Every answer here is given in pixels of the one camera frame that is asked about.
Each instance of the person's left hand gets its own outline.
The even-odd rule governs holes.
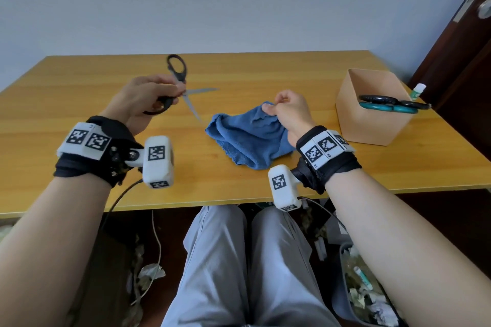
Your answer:
[[[179,97],[185,90],[186,85],[170,74],[140,76],[126,84],[99,115],[119,120],[135,136],[144,131],[152,119],[151,115],[143,112],[162,107],[158,97]]]

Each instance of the scissors blade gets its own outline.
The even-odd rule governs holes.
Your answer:
[[[184,94],[185,95],[203,94],[205,92],[211,92],[214,90],[218,90],[218,88],[188,89],[186,92],[184,92]]]
[[[201,118],[199,117],[197,111],[194,109],[194,106],[193,104],[191,103],[191,100],[189,100],[189,97],[187,95],[182,95],[182,99],[184,100],[184,102],[186,102],[186,105],[187,107],[189,107],[189,109],[193,112],[194,116],[199,120],[201,121]]]

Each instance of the blue cloth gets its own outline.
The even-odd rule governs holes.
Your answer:
[[[273,159],[295,150],[288,143],[286,128],[261,106],[241,115],[215,114],[205,132],[234,163],[252,169],[266,169]]]

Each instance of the leg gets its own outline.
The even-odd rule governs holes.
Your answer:
[[[276,207],[252,221],[250,309],[255,325],[339,326],[322,301],[308,262],[312,249],[290,215]]]
[[[162,327],[246,323],[246,227],[237,206],[201,209],[184,239],[186,264]]]

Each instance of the open box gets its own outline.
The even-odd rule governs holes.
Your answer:
[[[390,71],[348,69],[336,98],[341,134],[348,141],[389,145],[414,114],[365,109],[359,95],[382,95],[410,101],[401,81]]]

